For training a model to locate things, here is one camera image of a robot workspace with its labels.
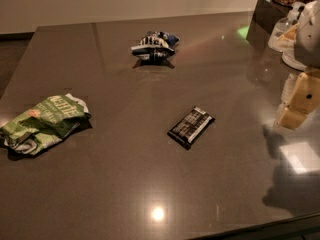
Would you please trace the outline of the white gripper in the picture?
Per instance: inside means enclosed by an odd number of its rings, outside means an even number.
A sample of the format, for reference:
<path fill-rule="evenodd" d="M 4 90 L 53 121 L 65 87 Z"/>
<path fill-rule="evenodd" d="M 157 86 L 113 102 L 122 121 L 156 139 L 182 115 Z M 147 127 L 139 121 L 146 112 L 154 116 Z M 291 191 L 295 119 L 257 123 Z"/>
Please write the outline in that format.
<path fill-rule="evenodd" d="M 277 124 L 298 128 L 320 105 L 320 69 L 308 66 L 299 75 L 290 73 L 277 109 Z"/>

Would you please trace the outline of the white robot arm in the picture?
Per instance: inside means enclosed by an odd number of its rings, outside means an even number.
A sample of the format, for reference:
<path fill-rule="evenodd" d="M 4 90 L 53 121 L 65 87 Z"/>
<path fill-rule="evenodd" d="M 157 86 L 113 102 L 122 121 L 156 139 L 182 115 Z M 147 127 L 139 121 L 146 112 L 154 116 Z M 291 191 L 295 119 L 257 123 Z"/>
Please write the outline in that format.
<path fill-rule="evenodd" d="M 320 105 L 320 1 L 306 4 L 281 39 L 290 44 L 283 62 L 299 73 L 290 73 L 284 84 L 276 123 L 296 129 Z"/>

